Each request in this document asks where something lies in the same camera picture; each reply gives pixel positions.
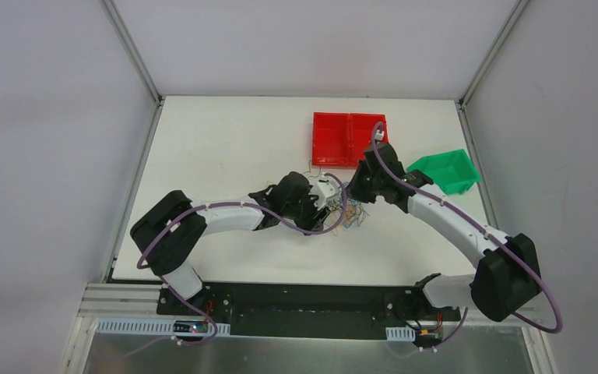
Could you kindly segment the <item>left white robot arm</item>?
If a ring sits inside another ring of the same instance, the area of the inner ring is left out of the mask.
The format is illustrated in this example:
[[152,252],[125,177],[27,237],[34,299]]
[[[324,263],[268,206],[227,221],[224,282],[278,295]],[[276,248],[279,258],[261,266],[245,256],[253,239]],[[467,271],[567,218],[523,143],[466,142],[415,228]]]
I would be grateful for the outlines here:
[[206,294],[188,258],[201,238],[229,231],[261,231],[279,224],[303,235],[323,235],[329,231],[325,220],[330,206],[345,202],[343,187],[335,177],[308,178],[296,171],[239,199],[200,202],[173,190],[129,232],[141,252],[136,266],[151,270],[178,294],[180,309],[197,315],[205,308]]

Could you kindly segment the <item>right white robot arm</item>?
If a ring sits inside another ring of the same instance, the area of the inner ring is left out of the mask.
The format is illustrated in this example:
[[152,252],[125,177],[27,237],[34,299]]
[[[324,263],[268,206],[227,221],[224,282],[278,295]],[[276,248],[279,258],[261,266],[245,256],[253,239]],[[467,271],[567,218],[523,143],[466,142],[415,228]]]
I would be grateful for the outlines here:
[[478,309],[501,322],[541,293],[533,241],[507,235],[463,213],[425,173],[405,171],[388,143],[364,151],[347,195],[362,203],[382,197],[388,204],[423,221],[453,244],[472,264],[473,274],[432,274],[417,282],[421,292],[410,299],[412,312],[430,319],[444,307]]

